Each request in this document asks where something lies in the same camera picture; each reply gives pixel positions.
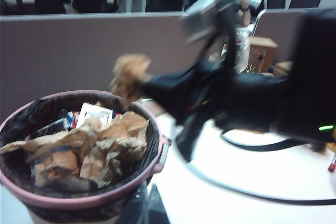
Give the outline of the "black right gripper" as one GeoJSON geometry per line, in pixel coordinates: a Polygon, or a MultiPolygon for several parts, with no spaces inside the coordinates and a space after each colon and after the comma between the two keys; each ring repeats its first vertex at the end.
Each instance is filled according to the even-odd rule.
{"type": "Polygon", "coordinates": [[[268,132],[281,118],[289,80],[260,73],[236,73],[232,59],[199,60],[190,68],[152,76],[140,91],[175,119],[185,119],[176,137],[182,158],[190,162],[204,123],[215,119],[224,132],[268,132]]]}

